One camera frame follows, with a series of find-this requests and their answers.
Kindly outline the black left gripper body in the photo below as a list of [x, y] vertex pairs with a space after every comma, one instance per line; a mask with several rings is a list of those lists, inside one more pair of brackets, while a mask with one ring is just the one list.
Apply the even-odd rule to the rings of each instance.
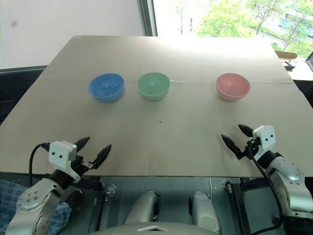
[[94, 169], [94, 164], [92, 162], [85, 162], [84, 158], [79, 155], [75, 156], [75, 159], [71, 162], [70, 166], [80, 177], [87, 171]]

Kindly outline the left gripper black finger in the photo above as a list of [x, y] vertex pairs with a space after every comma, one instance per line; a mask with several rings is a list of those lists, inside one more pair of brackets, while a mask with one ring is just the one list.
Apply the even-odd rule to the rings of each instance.
[[112, 145], [109, 144], [97, 154], [96, 159], [92, 162], [93, 169], [98, 169], [99, 166], [106, 160], [111, 151], [111, 147]]
[[74, 143], [74, 145], [76, 145], [76, 152], [78, 153], [81, 149], [83, 149], [89, 140], [90, 140], [90, 137], [84, 137], [76, 141]]

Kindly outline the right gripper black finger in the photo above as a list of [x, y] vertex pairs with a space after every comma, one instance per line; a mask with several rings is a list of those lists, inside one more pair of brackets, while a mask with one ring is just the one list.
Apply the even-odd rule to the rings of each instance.
[[244, 157], [243, 152], [240, 150], [239, 147], [236, 146], [235, 142], [230, 137], [224, 134], [221, 134], [221, 137], [225, 145], [235, 154], [238, 160]]
[[238, 124], [239, 129], [247, 136], [253, 137], [253, 129], [244, 124]]

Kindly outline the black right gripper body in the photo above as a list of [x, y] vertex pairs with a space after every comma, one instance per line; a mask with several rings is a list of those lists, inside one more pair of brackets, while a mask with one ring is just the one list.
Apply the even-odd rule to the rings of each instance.
[[243, 155], [247, 157], [248, 159], [254, 158], [254, 156], [259, 151], [259, 145], [261, 144], [261, 140], [259, 137], [256, 139], [251, 139], [247, 142], [247, 145], [245, 146], [245, 149], [243, 151]]

